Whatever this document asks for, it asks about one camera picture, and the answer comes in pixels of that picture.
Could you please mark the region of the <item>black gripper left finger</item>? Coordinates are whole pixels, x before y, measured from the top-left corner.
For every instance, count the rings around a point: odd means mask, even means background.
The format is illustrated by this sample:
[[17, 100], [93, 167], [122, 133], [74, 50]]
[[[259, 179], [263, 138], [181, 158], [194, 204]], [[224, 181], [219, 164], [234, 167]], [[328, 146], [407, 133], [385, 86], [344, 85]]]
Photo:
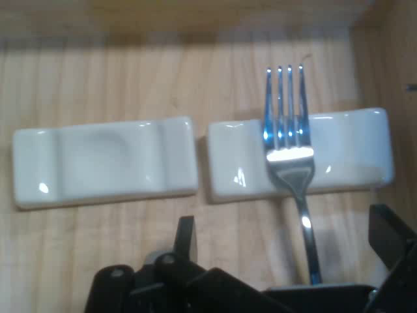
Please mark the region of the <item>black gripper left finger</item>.
[[87, 312], [270, 312], [270, 299], [218, 268], [196, 264], [193, 216], [179, 219], [173, 249], [138, 271], [105, 267], [94, 277]]

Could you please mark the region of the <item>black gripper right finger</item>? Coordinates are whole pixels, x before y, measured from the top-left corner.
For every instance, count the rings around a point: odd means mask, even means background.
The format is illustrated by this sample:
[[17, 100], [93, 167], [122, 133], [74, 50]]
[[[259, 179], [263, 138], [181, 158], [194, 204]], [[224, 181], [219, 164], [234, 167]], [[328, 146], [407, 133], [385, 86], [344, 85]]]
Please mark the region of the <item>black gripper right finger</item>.
[[416, 312], [416, 232], [385, 204], [369, 210], [369, 244], [389, 273], [365, 312]]

